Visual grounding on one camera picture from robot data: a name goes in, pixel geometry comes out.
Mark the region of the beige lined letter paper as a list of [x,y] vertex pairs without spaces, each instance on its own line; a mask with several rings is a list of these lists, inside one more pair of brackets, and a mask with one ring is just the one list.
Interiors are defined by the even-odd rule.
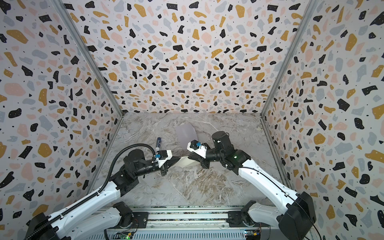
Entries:
[[199,161],[189,159],[188,157],[181,157],[174,166],[180,167],[180,168],[186,168],[186,167],[192,167],[200,164],[201,163]]

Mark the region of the lavender envelope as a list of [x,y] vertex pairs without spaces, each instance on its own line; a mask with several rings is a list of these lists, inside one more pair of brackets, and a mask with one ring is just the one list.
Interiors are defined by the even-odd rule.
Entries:
[[190,123],[176,126],[175,130],[182,150],[187,149],[188,143],[198,139],[196,130]]

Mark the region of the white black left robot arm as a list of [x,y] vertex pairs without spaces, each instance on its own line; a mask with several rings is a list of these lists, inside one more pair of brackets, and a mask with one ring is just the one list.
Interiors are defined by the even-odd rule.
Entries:
[[83,240],[106,229],[138,227],[130,207],[117,200],[139,184],[139,177],[156,171],[166,175],[179,162],[170,150],[152,152],[146,160],[142,144],[124,148],[114,158],[101,187],[49,216],[38,214],[29,223],[27,240]]

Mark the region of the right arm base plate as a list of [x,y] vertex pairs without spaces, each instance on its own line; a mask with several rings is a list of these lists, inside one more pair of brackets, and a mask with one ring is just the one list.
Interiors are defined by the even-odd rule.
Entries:
[[226,222],[231,228],[258,228],[261,225],[261,223],[254,222],[248,214],[241,211],[229,211]]

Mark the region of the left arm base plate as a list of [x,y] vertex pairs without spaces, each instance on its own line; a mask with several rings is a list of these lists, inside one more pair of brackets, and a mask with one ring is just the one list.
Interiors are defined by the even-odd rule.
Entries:
[[133,212],[124,215],[118,223],[121,229],[145,229],[148,223],[148,212]]

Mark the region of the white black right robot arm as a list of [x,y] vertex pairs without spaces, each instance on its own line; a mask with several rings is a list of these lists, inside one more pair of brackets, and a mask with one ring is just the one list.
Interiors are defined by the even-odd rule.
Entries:
[[220,162],[224,168],[255,186],[276,207],[276,211],[265,210],[263,205],[249,202],[243,208],[243,220],[250,219],[254,223],[277,226],[289,240],[307,239],[307,234],[314,228],[317,220],[310,194],[299,194],[280,183],[264,171],[250,155],[235,149],[228,133],[216,132],[212,135],[212,140],[212,149],[197,140],[189,142],[189,159],[200,162],[203,168],[208,168],[211,162]]

